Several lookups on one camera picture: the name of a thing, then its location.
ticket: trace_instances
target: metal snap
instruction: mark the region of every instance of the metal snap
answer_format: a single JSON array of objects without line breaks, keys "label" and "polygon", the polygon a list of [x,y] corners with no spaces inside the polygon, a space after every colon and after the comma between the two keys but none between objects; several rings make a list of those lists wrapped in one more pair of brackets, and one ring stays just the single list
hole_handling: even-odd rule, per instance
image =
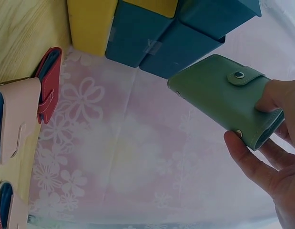
[{"label": "metal snap", "polygon": [[235,72],[234,77],[237,79],[243,79],[244,78],[244,73],[242,72]]},{"label": "metal snap", "polygon": [[236,134],[239,136],[239,137],[243,137],[243,132],[241,130],[236,130]]},{"label": "metal snap", "polygon": [[176,92],[176,94],[177,94],[179,97],[181,97],[181,95],[180,95],[179,91],[175,91],[175,92]]}]

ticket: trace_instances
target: wooden surface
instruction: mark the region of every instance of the wooden surface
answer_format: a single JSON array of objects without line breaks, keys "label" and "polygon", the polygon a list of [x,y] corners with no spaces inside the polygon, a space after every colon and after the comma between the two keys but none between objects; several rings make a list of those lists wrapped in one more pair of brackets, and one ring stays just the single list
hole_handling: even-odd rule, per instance
[{"label": "wooden surface", "polygon": [[[69,45],[65,0],[0,0],[0,82],[30,76],[50,47],[66,53]],[[0,166],[0,181],[10,181],[25,202],[39,130],[36,122],[21,151]]]}]

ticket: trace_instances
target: blue box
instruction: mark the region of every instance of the blue box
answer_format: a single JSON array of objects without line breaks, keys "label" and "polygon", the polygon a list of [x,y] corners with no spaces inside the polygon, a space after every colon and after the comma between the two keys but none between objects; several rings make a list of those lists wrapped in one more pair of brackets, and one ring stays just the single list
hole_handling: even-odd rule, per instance
[{"label": "blue box", "polygon": [[184,0],[179,20],[218,40],[254,16],[262,16],[259,0]]},{"label": "blue box", "polygon": [[178,1],[167,0],[165,2],[170,4],[172,18],[119,0],[106,57],[130,67],[138,67],[173,21]]},{"label": "blue box", "polygon": [[148,54],[140,69],[168,79],[224,44],[225,37],[214,40],[176,19],[159,42],[161,46],[151,49],[154,55]]}]

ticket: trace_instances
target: yellow box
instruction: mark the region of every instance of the yellow box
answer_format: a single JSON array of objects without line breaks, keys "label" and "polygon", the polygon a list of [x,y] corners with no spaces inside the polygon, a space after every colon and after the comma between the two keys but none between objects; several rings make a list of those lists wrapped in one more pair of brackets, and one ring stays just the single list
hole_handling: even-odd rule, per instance
[{"label": "yellow box", "polygon": [[178,0],[123,0],[132,5],[142,7],[167,18],[173,18]]},{"label": "yellow box", "polygon": [[104,56],[118,0],[68,0],[75,49]]}]

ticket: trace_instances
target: floral tablecloth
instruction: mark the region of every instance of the floral tablecloth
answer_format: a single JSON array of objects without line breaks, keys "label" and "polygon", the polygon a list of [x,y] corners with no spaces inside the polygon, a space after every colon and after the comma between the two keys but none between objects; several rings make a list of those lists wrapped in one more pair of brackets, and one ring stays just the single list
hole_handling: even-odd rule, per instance
[{"label": "floral tablecloth", "polygon": [[[231,32],[213,53],[270,78],[295,79],[291,2],[282,10],[281,0],[262,1],[263,17]],[[271,198],[230,158],[224,130],[164,79],[71,49],[60,84],[36,150],[31,224],[208,229],[275,217]]]}]

